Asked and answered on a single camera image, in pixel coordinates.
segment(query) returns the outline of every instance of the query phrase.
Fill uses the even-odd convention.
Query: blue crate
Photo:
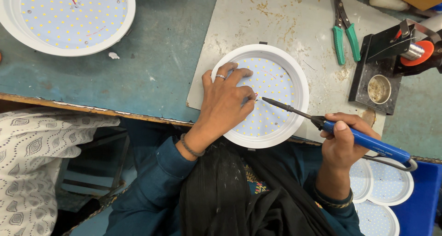
[[[431,236],[442,181],[442,165],[417,162],[412,171],[414,190],[404,203],[391,206],[399,220],[400,236]]]

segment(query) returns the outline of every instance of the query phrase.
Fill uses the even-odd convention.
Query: black scarf
[[[272,191],[250,195],[240,154]],[[180,194],[183,236],[335,236],[324,214],[265,149],[219,140],[186,178]]]

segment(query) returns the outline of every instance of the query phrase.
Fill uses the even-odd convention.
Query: bracelet
[[[192,155],[197,156],[197,157],[200,157],[200,156],[204,155],[204,153],[206,153],[206,150],[203,150],[201,153],[196,153],[196,152],[194,152],[193,150],[191,150],[191,149],[187,146],[186,142],[184,141],[184,136],[185,136],[185,135],[186,135],[186,133],[181,134],[181,143],[183,143],[184,148],[185,148],[188,152],[190,152]]]
[[[337,208],[337,209],[345,208],[345,207],[347,207],[348,205],[350,205],[353,202],[353,192],[351,191],[351,188],[350,188],[350,196],[351,196],[350,197],[350,201],[348,201],[345,204],[333,204],[331,202],[328,202],[328,201],[324,200],[318,194],[318,192],[316,191],[316,187],[314,187],[313,190],[315,191],[316,196],[321,200],[321,202],[325,203],[328,207],[331,207],[331,208]]]

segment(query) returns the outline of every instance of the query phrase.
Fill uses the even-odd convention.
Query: silver ring
[[[225,76],[224,75],[216,75],[215,78],[216,77],[221,77],[221,78],[223,78],[225,80]]]

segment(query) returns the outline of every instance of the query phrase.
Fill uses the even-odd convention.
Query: orange spool
[[[416,60],[408,60],[401,56],[401,63],[405,66],[416,66],[418,64],[421,64],[425,62],[428,58],[430,58],[431,54],[434,52],[434,45],[430,41],[418,41],[415,44],[419,45],[420,47],[423,47],[423,50],[425,51],[422,56]]]

